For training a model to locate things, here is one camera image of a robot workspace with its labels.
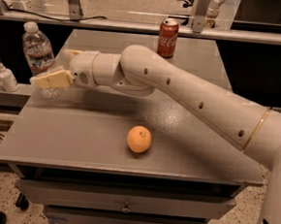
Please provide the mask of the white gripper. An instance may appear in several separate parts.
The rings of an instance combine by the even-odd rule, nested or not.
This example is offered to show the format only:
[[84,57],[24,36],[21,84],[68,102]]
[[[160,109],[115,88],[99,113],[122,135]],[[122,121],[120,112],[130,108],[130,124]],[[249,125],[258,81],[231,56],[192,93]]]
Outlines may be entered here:
[[62,66],[48,69],[30,79],[30,83],[38,88],[64,88],[75,84],[84,88],[95,88],[97,83],[93,76],[93,64],[99,51],[89,50],[81,52],[79,49],[64,49],[64,58],[70,63],[70,71]]

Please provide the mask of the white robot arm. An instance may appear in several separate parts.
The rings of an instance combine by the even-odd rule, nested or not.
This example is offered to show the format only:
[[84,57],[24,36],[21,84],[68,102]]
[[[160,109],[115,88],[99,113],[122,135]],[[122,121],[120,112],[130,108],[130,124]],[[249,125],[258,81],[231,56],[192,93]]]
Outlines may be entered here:
[[141,45],[122,52],[66,50],[70,66],[33,77],[45,88],[72,85],[146,96],[159,89],[251,159],[268,168],[268,186],[257,224],[281,224],[281,113],[252,103],[216,84],[185,72]]

